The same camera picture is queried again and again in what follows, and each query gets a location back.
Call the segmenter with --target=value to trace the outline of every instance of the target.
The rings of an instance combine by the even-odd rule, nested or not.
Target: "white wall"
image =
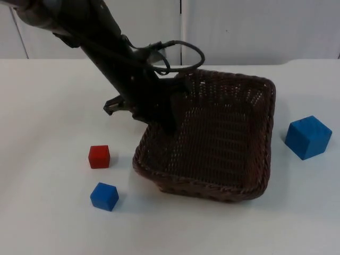
[[[0,58],[27,58],[10,9],[0,5]]]
[[[339,0],[182,0],[183,39],[206,64],[279,64],[338,58]],[[183,64],[197,57],[183,49]]]
[[[180,39],[180,1],[169,0],[105,0],[110,11],[131,42],[146,46],[157,41]],[[50,32],[30,27],[17,18],[30,58],[83,58],[80,49],[70,49]],[[171,48],[167,57],[180,63],[180,48]]]

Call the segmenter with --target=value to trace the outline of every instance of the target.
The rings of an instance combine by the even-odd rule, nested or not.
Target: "black cable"
[[[169,71],[171,70],[171,66],[170,66],[169,61],[166,59],[166,57],[165,57],[162,53],[160,53],[158,50],[149,48],[148,46],[142,47],[142,48],[140,48],[140,47],[135,47],[135,46],[131,43],[131,41],[129,40],[129,38],[128,38],[126,35],[122,35],[122,38],[123,38],[123,40],[126,41],[126,43],[127,43],[131,48],[133,48],[133,49],[148,50],[148,51],[150,51],[150,53],[154,53],[154,54],[159,55],[160,58],[161,58],[161,60],[164,62],[167,71],[166,71],[166,72],[157,72],[157,71],[156,71],[156,72],[157,72],[159,75],[167,75],[167,74],[169,74]]]
[[[172,40],[172,41],[168,41],[168,42],[162,44],[162,47],[160,49],[165,49],[167,47],[171,47],[171,46],[174,46],[174,45],[184,45],[186,47],[189,47],[189,48],[195,50],[200,55],[200,57],[201,57],[200,62],[198,62],[195,65],[183,67],[183,68],[171,68],[170,65],[169,66],[167,65],[168,64],[167,60],[164,61],[167,68],[156,67],[156,66],[153,66],[153,65],[150,65],[150,64],[141,64],[138,61],[134,61],[134,60],[131,60],[129,58],[126,58],[126,57],[124,57],[124,56],[122,56],[118,53],[115,53],[114,51],[112,51],[110,49],[107,49],[106,47],[103,47],[100,44],[97,44],[96,42],[89,40],[88,38],[84,37],[82,34],[71,29],[63,21],[56,19],[47,7],[45,7],[43,4],[41,4],[41,5],[46,10],[46,12],[49,13],[50,17],[59,26],[61,26],[64,30],[66,30],[70,35],[74,36],[77,40],[79,40],[79,42],[81,44],[84,44],[84,45],[92,48],[92,50],[95,50],[95,51],[97,51],[97,52],[99,52],[103,55],[115,58],[115,59],[117,59],[117,60],[119,60],[119,61],[121,61],[125,64],[132,65],[132,66],[139,67],[139,68],[144,68],[146,70],[154,71],[154,72],[157,72],[157,73],[161,73],[161,75],[164,75],[164,74],[176,73],[176,72],[193,72],[198,67],[200,67],[206,60],[204,53],[198,47],[196,47],[195,45],[192,45],[188,42],[184,42],[184,41],[180,41],[180,40]]]

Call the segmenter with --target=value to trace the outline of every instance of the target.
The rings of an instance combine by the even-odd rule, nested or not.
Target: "small blue cube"
[[[332,131],[314,116],[289,125],[286,145],[302,160],[325,152]]]
[[[90,198],[94,207],[112,211],[119,196],[115,186],[99,182]]]

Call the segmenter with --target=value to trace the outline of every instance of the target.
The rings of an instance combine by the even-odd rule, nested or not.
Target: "red cube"
[[[108,145],[91,146],[89,161],[92,169],[108,168],[110,164]]]

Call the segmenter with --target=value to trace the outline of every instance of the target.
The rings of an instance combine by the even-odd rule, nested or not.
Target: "blue cube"
[[[289,125],[286,145],[302,160],[325,152],[332,131],[314,116]]]
[[[115,186],[99,182],[90,198],[94,207],[112,211],[119,196]]]

